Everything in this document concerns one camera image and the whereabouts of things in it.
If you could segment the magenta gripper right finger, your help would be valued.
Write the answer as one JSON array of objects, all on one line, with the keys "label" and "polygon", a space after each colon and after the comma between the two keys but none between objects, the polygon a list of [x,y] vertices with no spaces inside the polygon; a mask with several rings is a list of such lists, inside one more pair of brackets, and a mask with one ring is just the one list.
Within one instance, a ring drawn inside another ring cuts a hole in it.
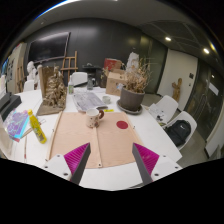
[{"label": "magenta gripper right finger", "polygon": [[132,154],[137,163],[143,184],[147,185],[152,183],[151,174],[159,159],[159,155],[137,143],[133,144]]}]

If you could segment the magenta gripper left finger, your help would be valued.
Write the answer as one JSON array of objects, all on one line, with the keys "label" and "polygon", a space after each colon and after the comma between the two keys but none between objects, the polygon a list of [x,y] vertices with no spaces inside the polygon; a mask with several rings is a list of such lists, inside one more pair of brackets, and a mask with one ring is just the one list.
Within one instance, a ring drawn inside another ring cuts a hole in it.
[{"label": "magenta gripper left finger", "polygon": [[90,144],[86,143],[64,155],[64,159],[72,174],[72,183],[76,185],[80,183],[90,153]]}]

